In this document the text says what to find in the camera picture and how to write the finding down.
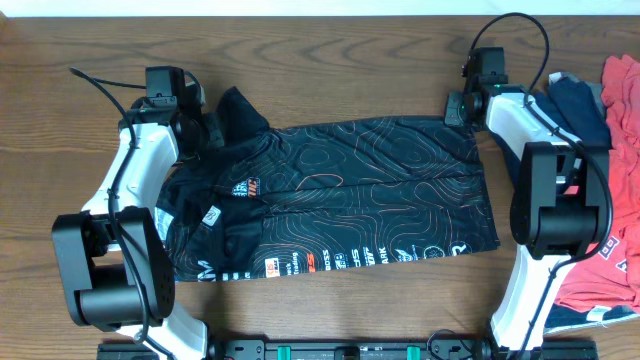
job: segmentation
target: wooden table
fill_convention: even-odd
[[[80,210],[117,147],[116,109],[72,76],[144,83],[146,65],[191,70],[209,104],[238,86],[274,127],[392,114],[442,114],[488,17],[10,19],[0,34],[0,357],[92,359],[115,334],[67,313],[50,228]],[[609,55],[640,58],[640,18],[542,17],[545,75],[598,81]],[[511,82],[540,64],[538,30],[508,19],[483,45],[505,47]],[[129,104],[136,90],[112,89]],[[502,246],[498,251],[289,278],[181,283],[178,300],[221,334],[271,339],[425,339],[479,333],[499,304],[515,245],[512,186],[500,150],[478,135]],[[640,323],[573,333],[603,359],[636,359]]]

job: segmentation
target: white wall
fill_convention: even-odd
[[[0,0],[24,16],[638,15],[638,0]]]

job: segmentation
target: brown tabletop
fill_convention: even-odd
[[[118,112],[67,68],[144,83],[144,67],[193,72],[214,106],[238,86],[274,127],[380,115],[442,114],[488,17],[9,19],[0,33],[0,357],[95,359],[116,334],[75,326],[50,229],[98,189],[118,144]],[[549,72],[599,81],[607,56],[640,59],[638,17],[542,17]],[[512,83],[543,55],[538,30],[508,19],[482,45],[504,46]],[[112,89],[129,104],[139,90]],[[512,186],[500,150],[478,134],[501,247],[497,251],[235,283],[180,283],[178,300],[222,334],[271,339],[425,339],[480,333],[515,253]],[[597,341],[603,359],[637,359],[640,323],[565,336]]]

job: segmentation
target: red fabric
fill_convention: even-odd
[[[613,230],[600,254],[569,272],[555,302],[579,312],[627,305],[640,313],[640,63],[627,55],[609,57],[602,85],[613,143]]]

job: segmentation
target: red cloth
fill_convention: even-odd
[[[640,313],[640,63],[627,55],[609,57],[602,85],[613,144],[613,229],[600,254],[569,272],[555,302],[579,312],[627,305]]]

